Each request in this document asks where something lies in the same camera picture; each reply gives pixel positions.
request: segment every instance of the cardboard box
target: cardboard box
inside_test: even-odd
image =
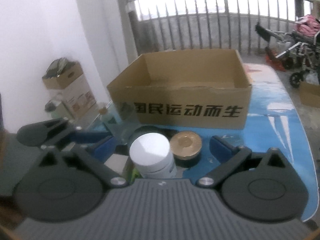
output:
[[[299,96],[302,104],[320,108],[320,86],[301,82]]]
[[[251,85],[236,50],[141,55],[107,86],[114,102],[134,102],[140,122],[242,129]]]
[[[96,103],[78,62],[60,76],[42,80],[50,96],[63,101],[75,118],[83,116]]]
[[[106,160],[104,165],[125,179],[130,179],[133,170],[133,162],[129,156],[114,153]]]

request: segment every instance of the tiled floor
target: tiled floor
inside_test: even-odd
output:
[[[265,64],[264,57],[241,55],[242,61],[245,63]],[[310,106],[302,105],[300,102],[298,89],[293,88],[289,83],[289,77],[292,72],[277,71],[277,74],[284,84],[288,94],[290,95],[294,106],[300,116],[301,122],[306,131],[313,158],[315,161],[318,181],[320,181],[320,170],[318,164],[320,164],[320,109]],[[320,209],[312,218],[318,226],[320,226]]]

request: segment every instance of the white jar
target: white jar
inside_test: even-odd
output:
[[[160,133],[146,133],[135,139],[129,154],[143,178],[170,179],[177,174],[169,140]]]

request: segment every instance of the gold lid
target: gold lid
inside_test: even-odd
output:
[[[195,158],[202,147],[199,135],[192,131],[182,131],[174,135],[170,140],[170,148],[173,155],[180,160]]]
[[[100,108],[99,109],[99,114],[106,114],[108,112],[106,107]]]

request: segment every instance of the balcony railing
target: balcony railing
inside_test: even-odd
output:
[[[128,7],[139,54],[193,48],[233,48],[250,54],[265,47],[254,32],[257,22],[289,32],[297,17],[311,12],[312,1],[128,0]]]

